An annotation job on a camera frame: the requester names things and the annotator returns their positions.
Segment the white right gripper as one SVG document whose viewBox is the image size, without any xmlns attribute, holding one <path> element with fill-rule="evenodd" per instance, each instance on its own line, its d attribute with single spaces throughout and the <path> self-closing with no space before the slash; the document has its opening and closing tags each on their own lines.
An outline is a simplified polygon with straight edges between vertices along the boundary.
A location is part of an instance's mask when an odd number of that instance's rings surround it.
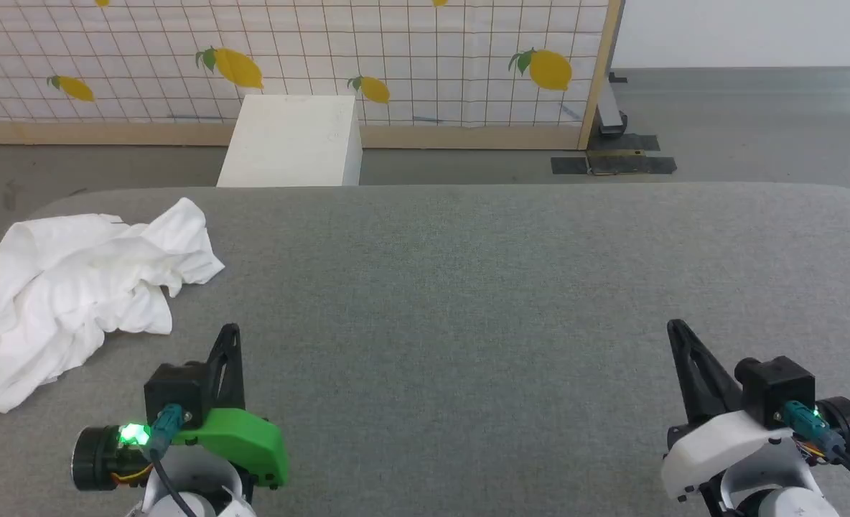
<svg viewBox="0 0 850 517">
<path fill-rule="evenodd" d="M 681 497 L 719 474 L 725 491 L 750 490 L 792 471 L 792 432 L 766 429 L 740 410 L 740 384 L 685 321 L 669 320 L 667 332 L 688 424 L 703 425 L 665 456 L 665 494 Z"/>
</svg>

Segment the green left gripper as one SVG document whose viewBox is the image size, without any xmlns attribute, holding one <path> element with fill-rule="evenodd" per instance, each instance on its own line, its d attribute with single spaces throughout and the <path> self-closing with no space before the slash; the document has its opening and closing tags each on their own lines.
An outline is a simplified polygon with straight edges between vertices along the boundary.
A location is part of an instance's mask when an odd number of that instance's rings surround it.
<svg viewBox="0 0 850 517">
<path fill-rule="evenodd" d="M 283 433 L 246 409 L 241 331 L 238 324 L 221 327 L 206 360 L 207 410 L 202 426 L 183 429 L 173 445 L 197 445 L 277 490 L 289 481 L 289 456 Z"/>
</svg>

